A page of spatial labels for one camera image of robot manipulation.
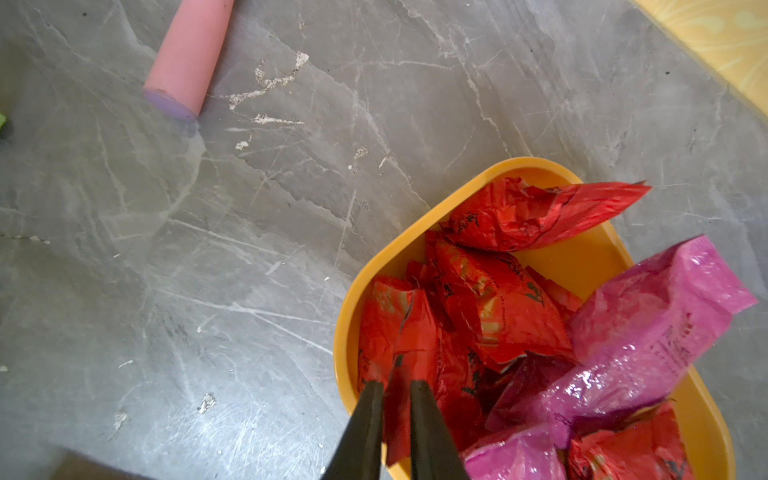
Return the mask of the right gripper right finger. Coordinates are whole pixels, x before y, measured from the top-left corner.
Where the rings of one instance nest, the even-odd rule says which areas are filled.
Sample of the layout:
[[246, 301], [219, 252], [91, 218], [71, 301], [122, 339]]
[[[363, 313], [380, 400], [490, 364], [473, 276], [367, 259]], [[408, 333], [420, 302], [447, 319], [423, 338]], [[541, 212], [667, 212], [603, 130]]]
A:
[[410, 442], [413, 479], [470, 479], [425, 380], [410, 384]]

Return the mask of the orange plastic storage box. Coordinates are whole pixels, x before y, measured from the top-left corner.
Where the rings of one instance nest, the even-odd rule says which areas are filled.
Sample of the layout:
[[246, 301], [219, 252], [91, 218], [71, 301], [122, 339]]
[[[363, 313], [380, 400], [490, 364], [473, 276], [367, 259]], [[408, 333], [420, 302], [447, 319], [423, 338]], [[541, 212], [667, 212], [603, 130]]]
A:
[[[425, 213], [370, 260], [352, 282], [336, 324], [334, 370], [342, 403], [355, 409], [358, 338], [363, 302], [370, 282], [379, 275], [404, 277], [410, 261], [425, 258], [424, 233], [438, 228], [450, 212], [487, 183], [519, 177], [538, 187], [579, 183], [566, 167], [536, 157], [518, 157], [484, 170]], [[587, 298], [605, 281], [630, 268], [634, 261], [614, 227], [605, 222], [570, 240], [519, 256], [543, 276], [581, 298]], [[671, 395], [688, 459], [698, 479], [733, 479], [736, 462], [731, 435], [711, 394], [695, 369], [690, 369]]]

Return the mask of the pink tea bag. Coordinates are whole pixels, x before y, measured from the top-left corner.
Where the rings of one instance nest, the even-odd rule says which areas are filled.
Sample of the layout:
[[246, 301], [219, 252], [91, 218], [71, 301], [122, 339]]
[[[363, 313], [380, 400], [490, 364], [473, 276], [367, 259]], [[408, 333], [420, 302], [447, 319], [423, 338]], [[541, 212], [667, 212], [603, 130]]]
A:
[[576, 366], [538, 393], [505, 393], [486, 426], [547, 426], [558, 448], [667, 397], [730, 327], [756, 305], [705, 235], [678, 243], [601, 285], [571, 317]]
[[464, 450], [461, 458], [471, 479], [567, 478], [545, 424], [487, 435]]

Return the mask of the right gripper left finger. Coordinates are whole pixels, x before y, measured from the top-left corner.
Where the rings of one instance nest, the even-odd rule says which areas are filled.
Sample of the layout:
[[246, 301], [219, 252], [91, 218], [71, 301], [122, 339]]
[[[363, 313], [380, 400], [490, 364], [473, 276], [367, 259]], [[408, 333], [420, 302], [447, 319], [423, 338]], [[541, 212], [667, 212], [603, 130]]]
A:
[[378, 480], [381, 470], [384, 386], [365, 384], [322, 480]]

